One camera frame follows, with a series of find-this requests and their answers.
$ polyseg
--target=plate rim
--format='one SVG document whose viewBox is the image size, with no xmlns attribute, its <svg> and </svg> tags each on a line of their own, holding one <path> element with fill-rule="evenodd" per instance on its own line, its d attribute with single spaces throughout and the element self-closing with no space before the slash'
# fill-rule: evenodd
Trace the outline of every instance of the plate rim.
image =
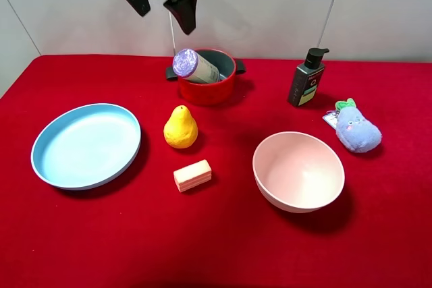
<svg viewBox="0 0 432 288">
<path fill-rule="evenodd" d="M 104 180 L 98 181 L 96 183 L 92 183 L 90 185 L 80 186 L 80 187 L 67 187 L 67 186 L 61 186 L 61 185 L 54 184 L 51 181 L 49 181 L 47 178 L 45 178 L 44 176 L 42 176 L 38 172 L 36 166 L 34 165 L 34 149 L 36 147 L 36 144 L 38 143 L 39 138 L 42 136 L 42 134 L 48 129 L 48 127 L 51 126 L 52 124 L 54 124 L 57 120 L 61 119 L 63 116 L 65 116 L 65 115 L 67 115 L 67 114 L 69 114 L 69 113 L 71 113 L 73 111 L 77 111 L 78 109 L 83 109 L 85 107 L 91 107 L 91 106 L 112 106 L 112 107 L 117 107 L 117 108 L 120 108 L 121 110 L 125 111 L 129 116 L 132 117 L 134 123 L 136 124 L 136 127 L 139 130 L 139 132 L 138 132 L 138 145 L 136 147 L 135 153 L 132 155 L 132 158 L 128 161 L 128 163 L 126 163 L 118 172 L 114 173 L 113 175 L 109 176 L 108 178 L 106 178 Z M 113 180 L 116 177 L 118 177 L 119 175 L 121 175 L 132 164 L 132 162 L 136 158 L 136 155 L 138 154 L 140 146 L 141 146 L 141 126 L 140 126 L 140 123 L 139 123 L 138 119 L 136 118 L 136 116 L 129 109 L 127 109 L 125 107 L 122 107 L 120 105 L 111 104 L 111 103 L 88 104 L 88 105 L 79 106 L 79 107 L 76 107 L 76 108 L 71 109 L 69 111 L 66 111 L 65 113 L 61 114 L 60 116 L 58 116 L 55 119 L 53 119 L 50 123 L 48 123 L 48 125 L 46 125 L 42 129 L 42 131 L 40 131 L 39 135 L 36 137 L 36 140 L 33 143 L 32 151 L 30 153 L 30 162 L 32 164 L 33 171 L 36 173 L 36 175 L 39 178 L 41 178 L 44 182 L 48 183 L 49 185 L 52 185 L 53 187 L 57 187 L 57 188 L 65 189 L 65 190 L 87 190 L 87 189 L 99 187 L 100 185 L 108 183 L 111 180 Z"/>
</svg>

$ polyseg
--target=pink bowl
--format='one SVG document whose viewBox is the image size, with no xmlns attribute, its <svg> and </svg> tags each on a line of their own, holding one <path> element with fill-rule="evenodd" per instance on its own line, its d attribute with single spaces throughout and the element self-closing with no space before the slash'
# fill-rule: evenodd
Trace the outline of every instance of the pink bowl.
<svg viewBox="0 0 432 288">
<path fill-rule="evenodd" d="M 304 133 L 269 136 L 256 148 L 252 166 L 264 197 L 288 212 L 320 209 L 344 187 L 339 157 L 326 143 Z"/>
</svg>

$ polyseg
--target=yellow pear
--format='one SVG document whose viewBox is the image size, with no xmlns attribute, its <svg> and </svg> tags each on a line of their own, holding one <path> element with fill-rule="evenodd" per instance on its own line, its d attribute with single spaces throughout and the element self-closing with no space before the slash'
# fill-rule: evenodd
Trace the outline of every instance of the yellow pear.
<svg viewBox="0 0 432 288">
<path fill-rule="evenodd" d="M 163 135 L 173 148 L 188 148 L 195 142 L 198 126 L 186 106 L 181 105 L 173 110 L 163 128 Z"/>
</svg>

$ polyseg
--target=tag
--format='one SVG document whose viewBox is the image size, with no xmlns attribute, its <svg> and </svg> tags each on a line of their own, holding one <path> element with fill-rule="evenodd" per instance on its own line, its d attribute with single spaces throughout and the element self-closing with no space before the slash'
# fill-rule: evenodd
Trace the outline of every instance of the tag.
<svg viewBox="0 0 432 288">
<path fill-rule="evenodd" d="M 338 114 L 335 111 L 332 111 L 325 116 L 323 119 L 334 129 L 336 129 L 336 124 L 338 123 Z"/>
</svg>

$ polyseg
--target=stuffed eggplant toy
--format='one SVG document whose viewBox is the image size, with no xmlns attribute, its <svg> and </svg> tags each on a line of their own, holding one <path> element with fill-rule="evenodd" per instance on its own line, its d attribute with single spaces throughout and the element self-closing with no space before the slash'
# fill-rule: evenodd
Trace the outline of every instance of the stuffed eggplant toy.
<svg viewBox="0 0 432 288">
<path fill-rule="evenodd" d="M 336 111 L 336 135 L 348 150 L 365 153 L 381 143 L 382 135 L 378 127 L 362 115 L 352 98 L 338 101 Z"/>
</svg>

